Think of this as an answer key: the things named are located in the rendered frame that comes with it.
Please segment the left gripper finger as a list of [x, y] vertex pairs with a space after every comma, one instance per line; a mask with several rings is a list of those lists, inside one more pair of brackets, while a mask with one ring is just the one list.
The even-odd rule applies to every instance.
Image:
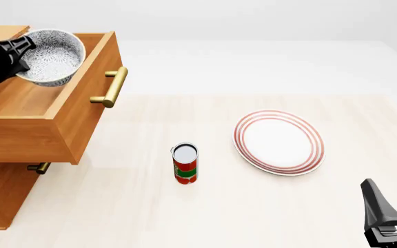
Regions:
[[22, 59], [24, 53], [10, 53], [10, 74], [18, 74], [30, 70], [27, 63]]
[[8, 53], [15, 55], [24, 55], [28, 50], [34, 50], [37, 46], [34, 41], [27, 36], [19, 37], [17, 39], [10, 39], [0, 41], [0, 46]]

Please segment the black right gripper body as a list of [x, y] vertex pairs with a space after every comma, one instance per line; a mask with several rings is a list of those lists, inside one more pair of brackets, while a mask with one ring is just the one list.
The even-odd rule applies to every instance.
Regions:
[[364, 235], [370, 247], [397, 248], [396, 227], [370, 227], [365, 225]]

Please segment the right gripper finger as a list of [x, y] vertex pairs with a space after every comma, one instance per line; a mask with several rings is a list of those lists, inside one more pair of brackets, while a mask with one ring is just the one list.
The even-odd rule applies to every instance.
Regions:
[[360, 187], [365, 206], [364, 230], [397, 226], [397, 211], [385, 199], [376, 183], [367, 178]]

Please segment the black white patterned bowl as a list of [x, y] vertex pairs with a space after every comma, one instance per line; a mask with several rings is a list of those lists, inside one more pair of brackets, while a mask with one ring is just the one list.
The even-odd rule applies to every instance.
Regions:
[[33, 30], [25, 34], [36, 45], [21, 58], [29, 70], [16, 76], [39, 86], [65, 85], [82, 66], [86, 51], [82, 41], [70, 32], [57, 29]]

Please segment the wooden cabinet drawer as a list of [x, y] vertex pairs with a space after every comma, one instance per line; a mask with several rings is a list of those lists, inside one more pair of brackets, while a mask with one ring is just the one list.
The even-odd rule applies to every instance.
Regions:
[[21, 78], [7, 86], [1, 98], [0, 154], [10, 163], [72, 163], [76, 165], [107, 109], [91, 103], [105, 96], [114, 78], [105, 72], [123, 67], [115, 32], [80, 33], [87, 56], [71, 80], [43, 87]]

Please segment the white plate with red rings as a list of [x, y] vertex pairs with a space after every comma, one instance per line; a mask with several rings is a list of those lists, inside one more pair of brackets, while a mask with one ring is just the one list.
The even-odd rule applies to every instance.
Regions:
[[305, 119], [284, 111], [246, 114], [237, 121], [232, 140], [248, 163], [275, 175], [311, 173], [326, 156], [320, 132]]

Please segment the red green food tin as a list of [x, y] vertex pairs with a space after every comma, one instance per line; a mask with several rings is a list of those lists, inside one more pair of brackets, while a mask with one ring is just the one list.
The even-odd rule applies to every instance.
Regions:
[[198, 178], [199, 151], [194, 144], [183, 142], [171, 150], [174, 177], [182, 185], [194, 183]]

